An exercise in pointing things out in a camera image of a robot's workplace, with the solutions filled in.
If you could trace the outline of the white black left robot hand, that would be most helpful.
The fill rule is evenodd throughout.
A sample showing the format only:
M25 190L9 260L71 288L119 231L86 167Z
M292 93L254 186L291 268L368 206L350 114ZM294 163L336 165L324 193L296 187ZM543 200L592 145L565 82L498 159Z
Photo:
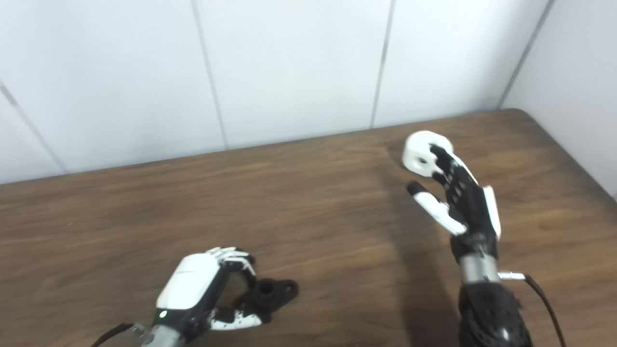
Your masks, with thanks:
M248 252L236 247L216 247L187 255L157 298L152 326L168 327L189 340L209 330L240 330L267 324L268 318L249 309L216 307L231 274L241 274L247 288L255 288L254 262Z

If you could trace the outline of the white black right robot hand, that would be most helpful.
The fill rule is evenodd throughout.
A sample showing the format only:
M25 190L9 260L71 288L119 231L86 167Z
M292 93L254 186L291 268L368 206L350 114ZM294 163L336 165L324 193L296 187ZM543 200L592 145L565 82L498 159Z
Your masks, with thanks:
M450 248L456 259L469 254L486 254L498 259L498 241L502 235L494 190L481 187L465 163L443 147L430 145L441 170L432 178L441 184L442 201L417 181L407 191L425 211L450 233Z

